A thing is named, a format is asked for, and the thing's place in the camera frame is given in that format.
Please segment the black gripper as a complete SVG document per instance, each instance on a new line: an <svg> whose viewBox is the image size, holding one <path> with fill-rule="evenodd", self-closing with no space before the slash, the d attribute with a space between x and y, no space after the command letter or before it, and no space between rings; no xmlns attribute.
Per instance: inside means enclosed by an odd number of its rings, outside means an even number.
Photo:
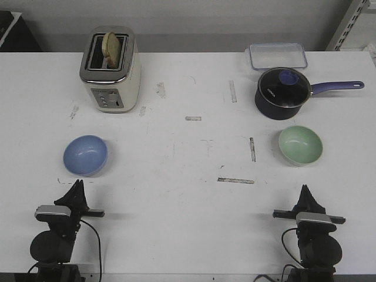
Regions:
<svg viewBox="0 0 376 282"><path fill-rule="evenodd" d="M338 224L344 224L345 218L326 214L323 206L317 203L306 184L302 185L296 210L274 210L273 218L294 220L299 235L329 234L336 231Z"/></svg>
<svg viewBox="0 0 376 282"><path fill-rule="evenodd" d="M105 211L98 209L89 209L83 180L76 180L68 192L58 200L54 201L56 206L71 206L78 195L80 209L71 209L71 216L52 216L49 222L49 228L62 238L75 238L80 229L82 217L104 217Z"/></svg>

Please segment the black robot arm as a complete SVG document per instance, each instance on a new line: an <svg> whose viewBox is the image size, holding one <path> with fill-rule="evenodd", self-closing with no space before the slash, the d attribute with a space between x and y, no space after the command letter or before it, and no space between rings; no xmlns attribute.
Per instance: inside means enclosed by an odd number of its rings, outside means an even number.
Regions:
<svg viewBox="0 0 376 282"><path fill-rule="evenodd" d="M39 233L29 248L38 272L35 281L85 281L79 267L71 264L73 248L81 224L89 226L98 239L99 280L102 279L101 242L98 231L83 217L103 217L103 210L90 209L83 180L78 179L68 192L53 205L41 205L35 211L37 221L45 222L49 230Z"/></svg>
<svg viewBox="0 0 376 282"><path fill-rule="evenodd" d="M296 222L300 267L293 267L287 281L334 281L335 265L343 257L339 242L330 236L346 219L330 216L318 204L306 184L302 185L297 204L292 210L274 210L274 218Z"/></svg>

